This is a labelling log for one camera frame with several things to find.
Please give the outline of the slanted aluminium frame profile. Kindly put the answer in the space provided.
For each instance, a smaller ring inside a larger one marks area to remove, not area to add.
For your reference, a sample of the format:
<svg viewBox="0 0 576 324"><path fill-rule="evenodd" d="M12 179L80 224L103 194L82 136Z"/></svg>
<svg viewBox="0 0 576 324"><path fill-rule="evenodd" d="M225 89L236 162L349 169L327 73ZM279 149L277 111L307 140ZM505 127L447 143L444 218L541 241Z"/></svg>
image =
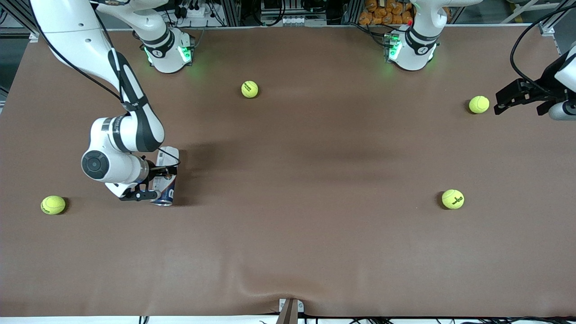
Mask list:
<svg viewBox="0 0 576 324"><path fill-rule="evenodd" d="M554 28L560 20L567 17L572 9L576 10L576 0L560 0L552 12L539 19L538 25L547 25Z"/></svg>
<svg viewBox="0 0 576 324"><path fill-rule="evenodd" d="M37 32L36 22L32 16L30 0L0 0L0 9L9 17L4 21L0 18L0 26L22 27L31 32Z"/></svg>

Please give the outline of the aluminium frame post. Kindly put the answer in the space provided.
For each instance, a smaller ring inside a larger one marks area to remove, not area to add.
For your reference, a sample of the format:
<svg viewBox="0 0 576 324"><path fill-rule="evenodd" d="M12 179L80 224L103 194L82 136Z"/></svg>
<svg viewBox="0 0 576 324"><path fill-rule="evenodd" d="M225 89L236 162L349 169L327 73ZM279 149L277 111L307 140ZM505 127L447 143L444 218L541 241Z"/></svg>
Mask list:
<svg viewBox="0 0 576 324"><path fill-rule="evenodd" d="M364 0L343 0L342 24L357 24L360 14L364 11Z"/></svg>
<svg viewBox="0 0 576 324"><path fill-rule="evenodd" d="M242 0L221 0L227 27L239 27Z"/></svg>

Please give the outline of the pile of orange objects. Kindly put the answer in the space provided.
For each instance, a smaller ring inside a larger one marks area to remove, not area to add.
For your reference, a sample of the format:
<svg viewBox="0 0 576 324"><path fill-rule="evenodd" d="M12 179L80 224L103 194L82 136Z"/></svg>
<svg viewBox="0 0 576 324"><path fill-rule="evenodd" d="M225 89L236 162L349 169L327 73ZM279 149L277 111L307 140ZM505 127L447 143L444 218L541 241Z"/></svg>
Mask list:
<svg viewBox="0 0 576 324"><path fill-rule="evenodd" d="M416 9L409 0L364 0L359 25L411 25Z"/></svg>

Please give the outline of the grey electronics box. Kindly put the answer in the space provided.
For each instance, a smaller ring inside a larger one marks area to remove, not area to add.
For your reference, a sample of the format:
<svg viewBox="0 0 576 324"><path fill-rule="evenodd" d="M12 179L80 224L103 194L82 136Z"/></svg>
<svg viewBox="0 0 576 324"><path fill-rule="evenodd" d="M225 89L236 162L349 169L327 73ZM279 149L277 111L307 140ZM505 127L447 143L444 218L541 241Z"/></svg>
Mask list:
<svg viewBox="0 0 576 324"><path fill-rule="evenodd" d="M328 0L254 0L253 16L263 26L318 27L327 24Z"/></svg>

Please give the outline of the grey metal bracket plate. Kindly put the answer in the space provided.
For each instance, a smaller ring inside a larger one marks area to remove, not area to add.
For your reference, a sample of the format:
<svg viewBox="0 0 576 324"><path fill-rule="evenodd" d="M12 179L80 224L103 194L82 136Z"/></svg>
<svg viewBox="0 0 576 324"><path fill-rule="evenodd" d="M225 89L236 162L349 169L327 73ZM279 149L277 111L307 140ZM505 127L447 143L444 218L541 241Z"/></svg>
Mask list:
<svg viewBox="0 0 576 324"><path fill-rule="evenodd" d="M290 299L290 300L293 300L292 306L297 309L298 313L304 313L305 312L304 303L301 300L298 300L298 299ZM278 312L281 312L284 309L284 306L287 304L289 304L288 299L279 299Z"/></svg>

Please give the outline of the white slanted bar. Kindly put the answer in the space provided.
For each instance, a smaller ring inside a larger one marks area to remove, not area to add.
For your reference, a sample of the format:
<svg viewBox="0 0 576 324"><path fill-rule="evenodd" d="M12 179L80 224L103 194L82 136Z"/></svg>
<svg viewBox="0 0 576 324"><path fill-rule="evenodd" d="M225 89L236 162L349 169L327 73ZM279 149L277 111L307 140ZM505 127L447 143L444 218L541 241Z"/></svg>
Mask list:
<svg viewBox="0 0 576 324"><path fill-rule="evenodd" d="M540 10L556 8L560 0L505 0L512 13L508 15L500 24L521 23L521 14Z"/></svg>

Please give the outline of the white blue tennis can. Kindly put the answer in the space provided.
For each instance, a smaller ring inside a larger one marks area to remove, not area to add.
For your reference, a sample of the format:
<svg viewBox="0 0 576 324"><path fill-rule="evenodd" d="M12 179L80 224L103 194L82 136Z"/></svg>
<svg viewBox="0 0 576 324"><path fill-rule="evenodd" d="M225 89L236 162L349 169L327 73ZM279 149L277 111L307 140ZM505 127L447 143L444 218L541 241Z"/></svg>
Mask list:
<svg viewBox="0 0 576 324"><path fill-rule="evenodd" d="M156 164L159 167L178 166L180 164L179 150L172 146L160 147ZM158 199L150 201L153 205L167 207L173 204L176 177L177 175L173 175L153 179L153 189L161 192Z"/></svg>

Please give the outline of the brown table cloth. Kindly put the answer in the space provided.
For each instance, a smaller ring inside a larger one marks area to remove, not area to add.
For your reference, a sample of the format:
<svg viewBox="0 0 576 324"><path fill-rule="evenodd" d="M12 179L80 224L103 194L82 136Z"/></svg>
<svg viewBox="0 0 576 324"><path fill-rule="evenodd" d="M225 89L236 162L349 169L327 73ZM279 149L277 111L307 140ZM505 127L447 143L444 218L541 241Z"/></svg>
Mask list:
<svg viewBox="0 0 576 324"><path fill-rule="evenodd" d="M111 33L181 151L171 207L84 175L92 122L123 109L29 43L0 113L0 316L264 314L287 297L316 316L576 316L576 121L466 107L516 79L523 29L447 27L418 72L354 27L208 30L170 75Z"/></svg>

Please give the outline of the white power strip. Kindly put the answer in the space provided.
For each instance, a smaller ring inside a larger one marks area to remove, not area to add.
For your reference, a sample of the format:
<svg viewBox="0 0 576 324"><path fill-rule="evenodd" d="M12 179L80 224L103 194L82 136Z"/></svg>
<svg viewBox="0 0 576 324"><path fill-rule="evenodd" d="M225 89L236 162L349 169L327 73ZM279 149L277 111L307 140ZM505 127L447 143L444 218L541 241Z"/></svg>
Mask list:
<svg viewBox="0 0 576 324"><path fill-rule="evenodd" d="M204 18L207 8L205 4L184 4L175 9L175 16L178 19L184 18Z"/></svg>

